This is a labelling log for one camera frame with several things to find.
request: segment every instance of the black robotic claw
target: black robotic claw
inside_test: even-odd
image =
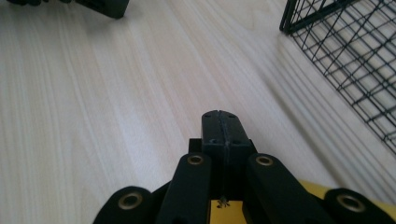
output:
[[[236,115],[216,110],[202,116],[202,138],[190,139],[169,183],[152,193],[117,191],[93,223],[204,224],[211,200],[218,208],[242,201],[248,224],[395,223],[352,190],[330,190],[324,200],[311,195],[280,160],[257,152]]]

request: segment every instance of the black plastic bracket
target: black plastic bracket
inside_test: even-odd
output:
[[[157,224],[207,223],[210,219],[211,159],[203,153],[189,153],[178,163],[163,199]]]
[[[71,1],[61,0],[63,3],[70,3]],[[41,4],[41,0],[8,0],[8,2],[21,6],[26,4],[38,6]],[[76,2],[113,19],[122,18],[129,4],[129,0],[76,0]]]
[[[251,218],[250,223],[261,223],[265,218],[262,214],[266,214],[269,223],[335,224],[316,199],[273,156],[259,153],[250,156],[247,189],[243,211],[245,217]]]

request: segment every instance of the black wire grid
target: black wire grid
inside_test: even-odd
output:
[[[396,155],[395,19],[395,0],[289,0],[280,30]]]

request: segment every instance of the black object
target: black object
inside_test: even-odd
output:
[[[61,0],[63,3],[70,3],[71,1],[72,0]],[[8,2],[21,6],[26,4],[38,6],[41,4],[41,0],[8,0]],[[129,0],[76,0],[76,2],[108,17],[119,19],[123,17],[128,7]]]
[[[280,30],[396,155],[396,1],[288,0]]]
[[[231,199],[243,201],[248,224],[361,224],[373,217],[395,223],[351,190],[330,190],[325,200],[312,196],[281,161],[257,153],[239,118],[224,111],[202,116],[202,139],[190,140],[170,183],[153,193],[138,187],[117,191],[93,223],[209,223],[210,200],[218,200],[220,209]]]

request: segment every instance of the light wood grain surface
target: light wood grain surface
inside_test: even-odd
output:
[[[0,3],[0,223],[92,223],[235,113],[301,179],[396,203],[396,159],[277,27],[286,0]]]

